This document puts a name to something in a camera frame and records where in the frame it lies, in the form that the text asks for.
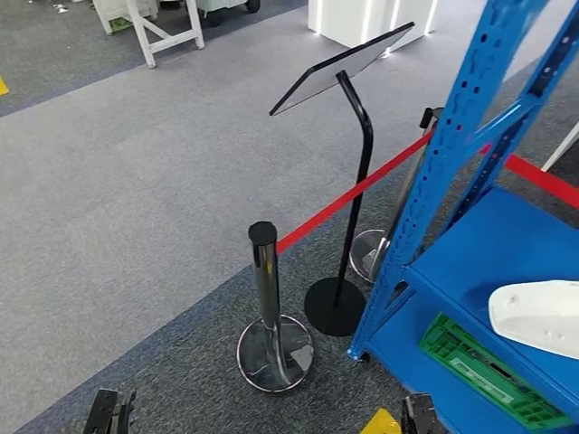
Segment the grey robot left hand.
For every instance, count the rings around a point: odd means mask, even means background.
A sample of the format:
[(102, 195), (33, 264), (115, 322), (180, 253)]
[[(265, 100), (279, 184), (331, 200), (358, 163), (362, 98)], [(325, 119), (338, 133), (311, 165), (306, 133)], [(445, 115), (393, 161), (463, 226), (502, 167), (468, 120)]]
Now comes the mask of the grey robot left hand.
[(137, 392), (125, 395), (121, 391), (99, 389), (94, 400), (86, 423), (84, 434), (128, 434), (134, 420), (132, 412)]

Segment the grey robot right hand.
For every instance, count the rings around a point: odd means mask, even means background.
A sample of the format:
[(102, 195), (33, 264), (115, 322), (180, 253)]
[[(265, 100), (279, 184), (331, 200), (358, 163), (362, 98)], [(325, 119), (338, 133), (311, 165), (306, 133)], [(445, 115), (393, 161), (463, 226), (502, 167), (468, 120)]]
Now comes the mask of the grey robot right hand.
[(401, 430), (404, 434), (433, 434), (437, 415), (429, 393), (413, 393), (402, 401)]

